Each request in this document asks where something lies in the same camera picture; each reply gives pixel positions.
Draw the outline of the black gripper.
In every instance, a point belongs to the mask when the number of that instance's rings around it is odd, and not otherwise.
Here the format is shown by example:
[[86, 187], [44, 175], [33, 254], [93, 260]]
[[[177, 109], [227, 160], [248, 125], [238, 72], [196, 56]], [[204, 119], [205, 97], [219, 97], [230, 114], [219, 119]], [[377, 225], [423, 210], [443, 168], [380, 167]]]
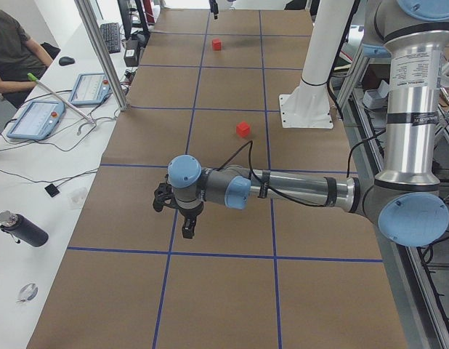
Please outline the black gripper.
[[193, 239], [195, 236], [195, 226], [197, 223], [197, 216], [199, 216], [204, 208], [204, 204], [200, 200], [194, 201], [180, 201], [176, 200], [180, 214], [185, 218], [182, 225], [182, 236], [186, 239]]

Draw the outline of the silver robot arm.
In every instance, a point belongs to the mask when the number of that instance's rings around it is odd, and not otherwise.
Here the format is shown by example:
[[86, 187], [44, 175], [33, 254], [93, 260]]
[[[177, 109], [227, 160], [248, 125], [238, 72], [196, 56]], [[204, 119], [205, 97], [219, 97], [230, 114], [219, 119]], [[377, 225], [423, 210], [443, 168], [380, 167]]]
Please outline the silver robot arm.
[[166, 181], [155, 190], [154, 210], [177, 209], [185, 219], [185, 238], [193, 237], [206, 202], [243, 209], [252, 195], [341, 208], [364, 216], [402, 246], [440, 238], [449, 226], [449, 210], [439, 197], [432, 159], [449, 1], [368, 1], [364, 24], [364, 53], [391, 59], [387, 143], [383, 168], [372, 180], [256, 170], [230, 161], [211, 169], [181, 155], [170, 161]]

